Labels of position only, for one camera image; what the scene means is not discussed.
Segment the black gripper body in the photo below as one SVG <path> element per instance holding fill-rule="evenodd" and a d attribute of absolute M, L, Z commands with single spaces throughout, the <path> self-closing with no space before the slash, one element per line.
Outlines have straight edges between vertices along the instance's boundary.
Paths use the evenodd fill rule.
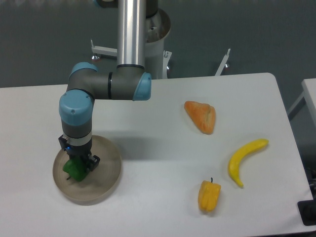
<path fill-rule="evenodd" d="M 73 146 L 66 144 L 65 151 L 70 159 L 80 158 L 82 160 L 88 160 L 91 155 L 92 142 L 88 142 L 81 146 Z"/>

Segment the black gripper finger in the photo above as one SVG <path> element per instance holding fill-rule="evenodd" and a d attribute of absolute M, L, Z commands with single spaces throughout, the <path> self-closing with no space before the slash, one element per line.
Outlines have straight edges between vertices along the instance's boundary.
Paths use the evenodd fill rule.
<path fill-rule="evenodd" d="M 68 156 L 68 159 L 71 159 L 70 158 L 70 145 L 68 144 L 68 140 L 63 136 L 61 135 L 59 138 L 58 138 L 58 141 L 59 141 L 59 144 L 60 144 L 60 147 L 61 147 L 61 150 L 63 150 L 67 156 Z"/>
<path fill-rule="evenodd" d="M 94 171 L 94 169 L 99 165 L 100 158 L 97 155 L 88 154 L 85 158 L 85 171 L 87 173 Z"/>

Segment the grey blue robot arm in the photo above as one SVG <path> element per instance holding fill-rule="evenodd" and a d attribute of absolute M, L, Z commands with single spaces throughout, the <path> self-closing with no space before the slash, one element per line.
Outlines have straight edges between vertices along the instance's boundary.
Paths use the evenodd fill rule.
<path fill-rule="evenodd" d="M 63 129 L 59 143 L 70 159 L 79 159 L 85 173 L 100 162 L 91 153 L 94 101 L 146 101 L 151 96 L 151 75 L 145 71 L 145 23 L 158 12 L 156 0 L 97 0 L 96 4 L 118 8 L 117 69 L 104 76 L 93 64 L 76 64 L 59 101 Z"/>

